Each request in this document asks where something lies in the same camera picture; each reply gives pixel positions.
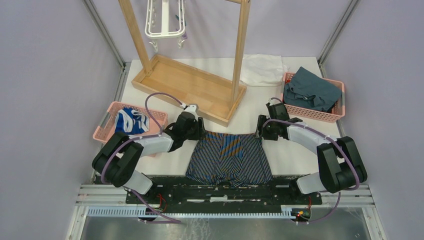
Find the navy striped boxer underwear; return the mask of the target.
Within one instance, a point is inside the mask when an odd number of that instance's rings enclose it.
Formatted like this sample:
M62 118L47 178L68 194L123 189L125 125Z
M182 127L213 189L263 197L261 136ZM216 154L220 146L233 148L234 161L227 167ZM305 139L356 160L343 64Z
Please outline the navy striped boxer underwear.
M194 147L185 176L204 185L227 183L234 188L273 180L261 138L211 131Z

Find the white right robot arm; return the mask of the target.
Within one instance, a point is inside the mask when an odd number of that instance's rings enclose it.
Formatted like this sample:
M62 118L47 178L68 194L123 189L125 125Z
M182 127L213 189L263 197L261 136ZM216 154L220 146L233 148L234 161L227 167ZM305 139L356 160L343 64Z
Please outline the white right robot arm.
M289 184L289 199L302 204L315 192L338 193L353 191L368 179L355 141L349 137L332 137L289 116L286 106L267 103L268 115L259 115L256 136L264 140L277 141L283 138L295 142L317 157L318 171L294 179Z

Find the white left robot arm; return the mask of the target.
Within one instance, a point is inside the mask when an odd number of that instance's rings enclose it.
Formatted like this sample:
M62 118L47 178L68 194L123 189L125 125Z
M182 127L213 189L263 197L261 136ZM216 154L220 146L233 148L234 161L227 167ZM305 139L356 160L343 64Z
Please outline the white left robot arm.
M139 159L174 152L185 141L199 141L205 133L204 119L183 111L162 134L130 137L123 132L114 133L94 157L91 166L100 174L104 184L130 189L138 193L144 203L150 204L156 200L158 191L151 178L136 170Z

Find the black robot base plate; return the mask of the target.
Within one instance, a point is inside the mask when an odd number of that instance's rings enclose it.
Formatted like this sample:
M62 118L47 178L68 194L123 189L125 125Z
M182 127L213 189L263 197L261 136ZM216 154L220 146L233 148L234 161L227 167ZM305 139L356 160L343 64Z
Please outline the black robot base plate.
M223 182L207 185L182 175L153 175L154 186L143 199L166 214L272 214L282 206L319 206L318 192L301 195L289 176L277 175L268 183L232 187Z

